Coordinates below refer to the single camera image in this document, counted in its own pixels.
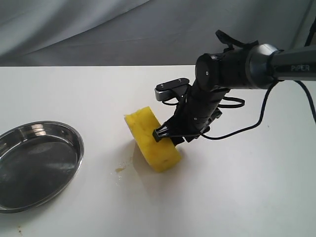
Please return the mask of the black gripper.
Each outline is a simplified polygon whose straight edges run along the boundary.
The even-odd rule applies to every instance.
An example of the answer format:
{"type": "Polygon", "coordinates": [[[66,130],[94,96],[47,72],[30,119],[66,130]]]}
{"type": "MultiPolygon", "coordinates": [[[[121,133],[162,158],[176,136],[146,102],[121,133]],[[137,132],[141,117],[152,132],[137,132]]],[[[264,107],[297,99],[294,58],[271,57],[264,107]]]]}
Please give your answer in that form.
{"type": "Polygon", "coordinates": [[[154,129],[154,140],[160,142],[170,138],[174,145],[179,145],[185,142],[183,137],[197,136],[207,126],[209,118],[228,92],[228,88],[218,86],[206,91],[194,83],[185,101],[177,107],[172,120],[154,129]]]}

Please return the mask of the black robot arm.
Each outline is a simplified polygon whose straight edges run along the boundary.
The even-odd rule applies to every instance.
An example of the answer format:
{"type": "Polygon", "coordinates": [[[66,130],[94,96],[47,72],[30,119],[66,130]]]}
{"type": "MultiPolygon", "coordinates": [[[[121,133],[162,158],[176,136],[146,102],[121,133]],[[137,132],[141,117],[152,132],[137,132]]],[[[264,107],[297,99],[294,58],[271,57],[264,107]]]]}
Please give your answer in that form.
{"type": "Polygon", "coordinates": [[[177,99],[173,116],[153,131],[156,141],[170,138],[178,145],[205,136],[210,124],[221,116],[221,101],[232,89],[270,92],[280,81],[314,81],[316,48],[280,50],[270,44],[229,47],[223,53],[200,56],[195,77],[193,84],[180,78],[156,86],[158,101],[177,99]]]}

